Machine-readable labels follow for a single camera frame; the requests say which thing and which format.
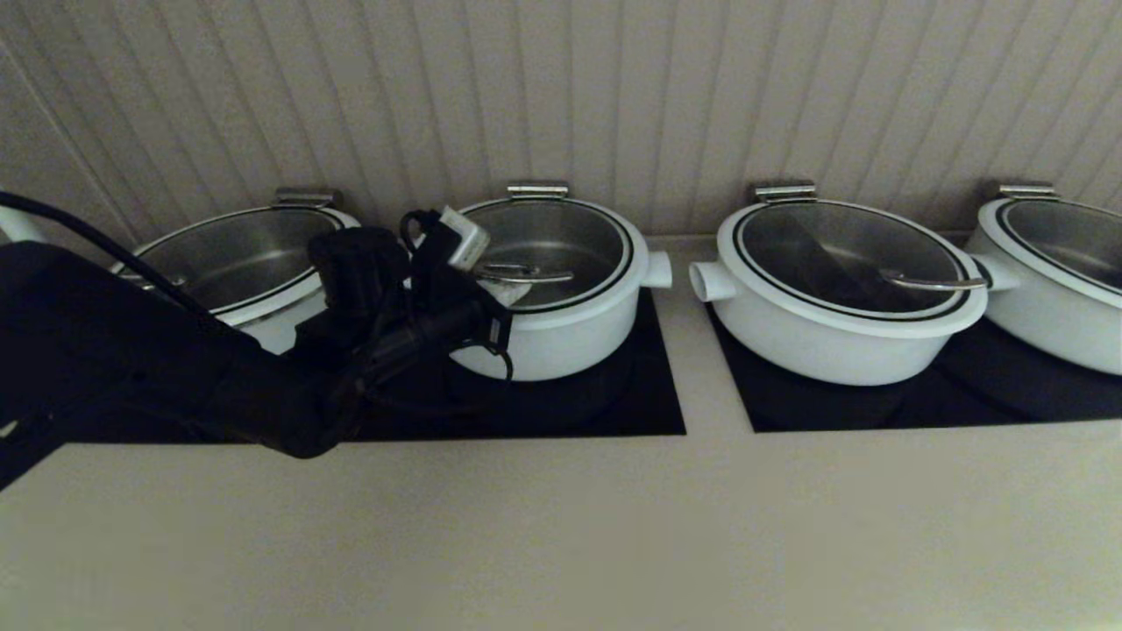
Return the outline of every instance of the pot lid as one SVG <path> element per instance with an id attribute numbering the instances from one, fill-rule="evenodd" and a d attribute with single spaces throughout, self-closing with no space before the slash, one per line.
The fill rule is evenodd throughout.
<path id="1" fill-rule="evenodd" d="M 1027 199 L 1004 205 L 997 222 L 1038 257 L 1122 293 L 1122 217 L 1059 199 Z"/>
<path id="2" fill-rule="evenodd" d="M 590 300 L 618 282 L 632 262 L 631 237 L 619 221 L 560 194 L 513 194 L 463 213 L 490 235 L 477 275 L 545 281 L 533 283 L 509 308 L 515 312 L 540 313 Z"/>
<path id="3" fill-rule="evenodd" d="M 200 304 L 223 314 L 276 296 L 314 275 L 307 241 L 342 227 L 327 209 L 259 208 L 188 226 L 136 254 Z"/>
<path id="4" fill-rule="evenodd" d="M 898 286 L 965 278 L 954 254 L 916 225 L 874 209 L 818 200 L 760 204 L 736 228 L 744 262 L 783 292 L 843 313 L 926 319 L 963 292 Z"/>

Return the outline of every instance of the black induction plate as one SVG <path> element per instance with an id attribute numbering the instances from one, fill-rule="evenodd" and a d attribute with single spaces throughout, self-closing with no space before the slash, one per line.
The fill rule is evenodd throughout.
<path id="1" fill-rule="evenodd" d="M 650 290 L 642 290 L 635 326 L 615 353 L 576 375 L 512 383 L 481 377 L 448 358 L 420 364 L 387 382 L 384 405 L 366 415 L 356 442 L 467 438 L 562 438 L 684 435 L 666 347 Z M 465 406 L 459 415 L 410 413 L 403 406 Z M 80 428 L 71 442 L 215 443 L 173 422 L 114 414 Z"/>
<path id="2" fill-rule="evenodd" d="M 1122 418 L 1122 377 L 1057 359 L 983 319 L 914 377 L 820 382 L 775 366 L 709 319 L 757 432 L 948 428 Z"/>

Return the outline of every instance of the cooking pot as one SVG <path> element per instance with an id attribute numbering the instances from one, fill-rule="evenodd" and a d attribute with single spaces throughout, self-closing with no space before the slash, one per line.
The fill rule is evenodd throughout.
<path id="1" fill-rule="evenodd" d="M 758 203 L 721 223 L 719 259 L 690 265 L 690 283 L 773 364 L 845 385 L 900 382 L 985 311 L 977 266 L 931 230 L 819 200 L 809 183 L 754 192 Z"/>
<path id="2" fill-rule="evenodd" d="M 966 250 L 993 277 L 986 316 L 1061 359 L 1122 374 L 1122 216 L 1003 184 Z"/>
<path id="3" fill-rule="evenodd" d="M 515 381 L 588 368 L 623 344 L 635 322 L 640 287 L 669 287 L 670 258 L 647 252 L 619 214 L 568 198 L 563 184 L 515 184 L 509 198 L 461 212 L 490 235 L 476 273 L 500 283 L 531 283 L 511 305 L 507 351 Z M 503 378 L 504 362 L 479 347 L 452 354 L 475 373 Z"/>
<path id="4" fill-rule="evenodd" d="M 280 354 L 295 344 L 295 326 L 327 307 L 307 241 L 359 225 L 332 208 L 340 199 L 333 191 L 279 189 L 272 205 L 187 226 L 135 254 L 219 320 Z M 113 272 L 151 289 L 120 264 Z"/>

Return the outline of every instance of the white plug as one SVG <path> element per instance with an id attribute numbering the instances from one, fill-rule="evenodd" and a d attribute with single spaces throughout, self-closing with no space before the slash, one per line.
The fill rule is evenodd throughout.
<path id="1" fill-rule="evenodd" d="M 490 245 L 490 235 L 478 223 L 447 205 L 440 213 L 440 222 L 460 236 L 460 246 L 448 258 L 448 264 L 461 272 L 470 272 Z"/>

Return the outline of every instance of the beadboard wall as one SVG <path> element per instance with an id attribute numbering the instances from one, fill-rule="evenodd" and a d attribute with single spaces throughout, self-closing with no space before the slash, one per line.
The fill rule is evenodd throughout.
<path id="1" fill-rule="evenodd" d="M 1122 207 L 1122 2 L 4 0 L 0 185 L 139 243 L 330 184 L 369 222 L 558 179 L 650 234 L 744 185 L 969 229 Z"/>

